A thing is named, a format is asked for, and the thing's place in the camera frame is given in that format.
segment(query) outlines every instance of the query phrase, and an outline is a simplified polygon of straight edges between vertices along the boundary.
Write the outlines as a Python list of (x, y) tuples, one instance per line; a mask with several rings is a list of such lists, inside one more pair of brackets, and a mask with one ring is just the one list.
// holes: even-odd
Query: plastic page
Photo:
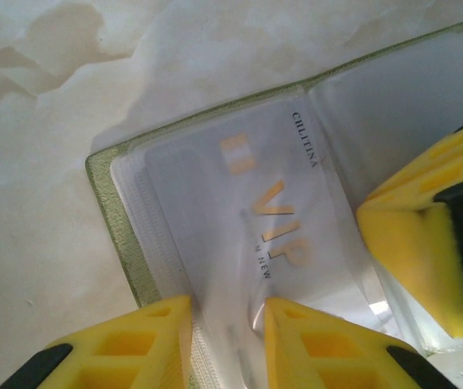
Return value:
[(202, 387), (267, 387), (268, 296), (400, 335), (305, 92), (137, 144), (112, 174), (161, 295), (195, 297)]
[[(378, 185), (463, 125), (463, 32), (361, 62), (326, 78), (310, 96), (356, 209)], [(382, 268), (379, 278), (406, 340), (417, 338), (428, 352), (463, 347)]]

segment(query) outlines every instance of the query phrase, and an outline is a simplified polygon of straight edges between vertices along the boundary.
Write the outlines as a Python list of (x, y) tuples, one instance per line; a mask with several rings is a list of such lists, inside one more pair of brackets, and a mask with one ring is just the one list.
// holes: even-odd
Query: white marble countertop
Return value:
[(461, 21), (463, 0), (0, 0), (0, 383), (136, 307), (84, 171), (93, 140)]

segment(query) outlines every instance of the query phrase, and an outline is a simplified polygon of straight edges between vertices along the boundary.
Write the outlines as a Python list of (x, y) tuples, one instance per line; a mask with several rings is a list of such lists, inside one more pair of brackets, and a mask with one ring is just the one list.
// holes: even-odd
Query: gold lettering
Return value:
[(307, 239), (294, 239), (285, 243), (282, 247), (277, 247), (269, 251), (271, 259), (284, 255), (287, 262), (291, 265), (298, 267), (305, 267), (309, 264), (309, 254), (311, 252), (311, 245)]
[(294, 213), (294, 207), (291, 205), (280, 205), (279, 207), (267, 207), (267, 203), (274, 196), (278, 195), (284, 188), (283, 181), (280, 180), (272, 186), (265, 194), (255, 201), (253, 211), (259, 215), (290, 215)]
[(299, 221), (291, 221), (288, 224), (284, 224), (281, 227), (276, 227), (271, 231), (267, 231), (265, 234), (262, 235), (264, 242), (269, 242), (276, 237), (280, 237), (281, 235), (285, 235), (286, 233), (291, 233), (295, 229), (299, 229), (300, 224)]

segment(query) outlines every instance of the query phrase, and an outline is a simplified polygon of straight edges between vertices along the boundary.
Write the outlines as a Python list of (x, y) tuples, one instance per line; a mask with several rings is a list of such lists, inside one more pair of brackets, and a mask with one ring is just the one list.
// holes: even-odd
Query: marble surface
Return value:
[(463, 0), (0, 0), (0, 383), (136, 307), (91, 149), (461, 21)]

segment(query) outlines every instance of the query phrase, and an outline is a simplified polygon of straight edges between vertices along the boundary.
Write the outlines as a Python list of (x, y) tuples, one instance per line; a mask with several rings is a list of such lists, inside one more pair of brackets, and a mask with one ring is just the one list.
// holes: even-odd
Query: green leather edge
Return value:
[[(120, 199), (116, 186), (112, 180), (110, 166), (115, 158), (128, 152), (129, 148), (137, 142), (143, 143), (159, 136), (173, 134), (174, 132), (182, 130), (184, 127), (191, 126), (211, 118), (216, 118), (225, 113), (236, 111), (251, 103), (267, 100), (270, 97), (281, 95), (283, 93), (296, 91), (298, 88), (309, 90), (324, 79), (336, 75), (337, 73), (341, 73), (342, 71), (347, 71), (362, 62), (370, 61), (371, 59), (384, 56), (387, 53), (404, 49), (407, 46), (415, 45), (421, 41), (426, 41), (448, 32), (463, 33), (463, 23), (455, 24), (429, 34), (410, 39), (386, 49), (381, 49), (364, 57), (354, 59), (353, 61), (332, 68), (331, 70), (325, 71), (319, 75), (312, 76), (308, 79), (303, 79), (295, 83), (288, 83), (286, 85), (258, 92), (223, 105), (217, 105), (213, 108), (206, 109), (202, 112), (188, 116), (166, 126), (159, 127), (150, 132), (137, 135), (134, 138), (91, 154), (85, 161), (88, 179), (91, 182), (92, 189), (94, 190), (94, 194), (101, 208), (101, 213), (103, 214), (105, 223), (109, 229), (110, 237), (112, 238), (119, 260), (121, 261), (123, 271), (125, 272), (138, 306), (152, 304), (153, 302), (160, 300), (161, 295), (159, 294), (156, 283), (148, 270), (148, 265), (146, 264), (143, 251), (139, 246), (137, 237), (131, 227), (131, 222), (128, 219), (122, 200)], [(193, 379), (191, 379), (190, 387), (194, 387)]]

